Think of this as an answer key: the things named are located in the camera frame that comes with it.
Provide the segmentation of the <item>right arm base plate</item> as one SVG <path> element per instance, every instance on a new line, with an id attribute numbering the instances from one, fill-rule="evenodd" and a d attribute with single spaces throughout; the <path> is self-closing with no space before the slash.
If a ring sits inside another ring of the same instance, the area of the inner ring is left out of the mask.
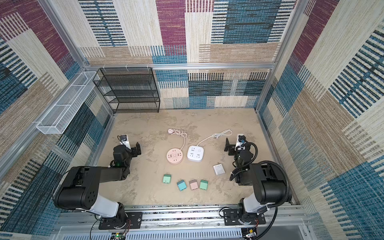
<path id="1" fill-rule="evenodd" d="M 247 213 L 238 209 L 222 208 L 219 215 L 224 218 L 226 226 L 266 224 L 265 217 L 261 214 Z"/>

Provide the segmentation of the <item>pink plug adapter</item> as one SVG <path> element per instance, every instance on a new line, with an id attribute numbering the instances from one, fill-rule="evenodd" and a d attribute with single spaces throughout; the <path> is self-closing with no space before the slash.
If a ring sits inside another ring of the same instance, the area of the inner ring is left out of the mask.
<path id="1" fill-rule="evenodd" d="M 191 180 L 189 182 L 191 190 L 197 190 L 199 188 L 199 184 L 197 180 Z"/>

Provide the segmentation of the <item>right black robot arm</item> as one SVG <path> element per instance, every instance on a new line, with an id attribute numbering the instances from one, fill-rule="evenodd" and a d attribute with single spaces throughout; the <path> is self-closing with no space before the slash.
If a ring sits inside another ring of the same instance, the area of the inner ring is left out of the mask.
<path id="1" fill-rule="evenodd" d="M 257 162 L 259 150 L 255 143 L 239 135 L 235 144 L 230 144 L 226 139 L 224 151 L 234 157 L 230 181 L 235 181 L 239 186 L 253 187 L 252 193 L 238 204 L 241 216 L 261 215 L 291 200 L 287 173 L 273 161 Z"/>

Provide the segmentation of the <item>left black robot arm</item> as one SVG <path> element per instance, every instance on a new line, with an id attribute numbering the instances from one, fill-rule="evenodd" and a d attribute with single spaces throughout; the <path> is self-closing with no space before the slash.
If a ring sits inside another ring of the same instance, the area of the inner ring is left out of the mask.
<path id="1" fill-rule="evenodd" d="M 109 167 L 73 167 L 53 198 L 56 207 L 64 210 L 81 210 L 99 215 L 102 218 L 125 220 L 124 206 L 99 194 L 101 183 L 123 181 L 130 174 L 133 158 L 141 154 L 141 146 L 128 148 L 126 145 L 114 147 Z"/>

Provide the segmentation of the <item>green plug adapter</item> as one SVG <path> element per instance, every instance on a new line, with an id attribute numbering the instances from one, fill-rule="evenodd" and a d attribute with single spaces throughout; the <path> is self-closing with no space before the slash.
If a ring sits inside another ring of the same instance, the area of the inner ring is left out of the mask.
<path id="1" fill-rule="evenodd" d="M 208 181 L 206 181 L 206 180 L 201 180 L 201 182 L 200 182 L 200 189 L 201 190 L 207 190 L 208 189 Z"/>
<path id="2" fill-rule="evenodd" d="M 163 183 L 164 184 L 170 184 L 171 183 L 172 176 L 169 174 L 164 174 L 163 176 Z"/>

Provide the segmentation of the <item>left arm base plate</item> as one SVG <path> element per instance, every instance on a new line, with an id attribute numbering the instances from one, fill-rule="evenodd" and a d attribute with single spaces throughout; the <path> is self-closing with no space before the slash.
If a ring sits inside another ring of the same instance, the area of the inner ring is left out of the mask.
<path id="1" fill-rule="evenodd" d="M 122 217 L 102 218 L 99 230 L 139 229 L 142 224 L 143 212 L 128 212 Z"/>

